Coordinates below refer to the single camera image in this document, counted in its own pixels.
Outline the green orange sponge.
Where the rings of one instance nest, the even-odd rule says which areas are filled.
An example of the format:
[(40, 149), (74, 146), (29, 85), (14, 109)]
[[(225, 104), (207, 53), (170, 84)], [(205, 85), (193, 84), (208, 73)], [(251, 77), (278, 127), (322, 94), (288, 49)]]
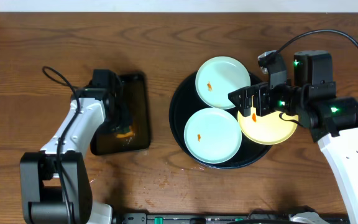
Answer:
[(116, 137), (119, 139), (130, 138), (130, 137), (133, 137), (134, 135), (135, 135), (135, 132), (133, 131), (131, 125), (123, 127), (120, 130), (117, 130), (117, 132), (116, 132)]

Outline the yellow plate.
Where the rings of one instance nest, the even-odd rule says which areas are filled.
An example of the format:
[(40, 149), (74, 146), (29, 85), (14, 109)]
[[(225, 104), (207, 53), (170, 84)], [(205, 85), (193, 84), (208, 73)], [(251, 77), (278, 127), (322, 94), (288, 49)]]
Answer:
[(289, 116), (275, 111), (265, 116), (257, 116), (256, 109), (251, 108), (250, 116), (244, 117), (237, 112), (237, 120), (242, 133), (251, 141), (258, 144), (274, 145), (286, 141), (296, 130), (298, 116)]

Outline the light blue plate bottom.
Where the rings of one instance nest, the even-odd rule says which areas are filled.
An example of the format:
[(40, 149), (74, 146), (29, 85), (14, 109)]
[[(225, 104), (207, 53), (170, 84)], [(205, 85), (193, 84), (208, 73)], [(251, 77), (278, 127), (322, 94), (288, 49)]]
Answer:
[(205, 163), (219, 164), (238, 152), (242, 131), (237, 119), (227, 111), (204, 108), (186, 122), (183, 137), (192, 156)]

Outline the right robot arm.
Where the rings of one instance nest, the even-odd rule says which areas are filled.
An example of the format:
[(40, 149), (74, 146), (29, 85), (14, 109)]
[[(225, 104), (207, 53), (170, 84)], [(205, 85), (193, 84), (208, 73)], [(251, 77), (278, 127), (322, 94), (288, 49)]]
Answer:
[(255, 108), (258, 116), (279, 111), (298, 116), (327, 159), (345, 203), (349, 221), (358, 223), (358, 102), (338, 98), (331, 54), (306, 50), (294, 54), (292, 85), (283, 57), (274, 51), (258, 57), (268, 81), (228, 94), (243, 117)]

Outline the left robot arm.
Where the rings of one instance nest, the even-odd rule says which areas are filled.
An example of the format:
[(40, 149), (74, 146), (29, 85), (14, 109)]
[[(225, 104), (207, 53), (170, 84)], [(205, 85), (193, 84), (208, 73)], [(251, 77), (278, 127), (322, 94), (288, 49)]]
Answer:
[(96, 69), (89, 84), (72, 91), (70, 110), (53, 138), (20, 160), (26, 223), (112, 223), (112, 206), (95, 202), (84, 158), (97, 134), (130, 125), (123, 103), (124, 84), (110, 70)]

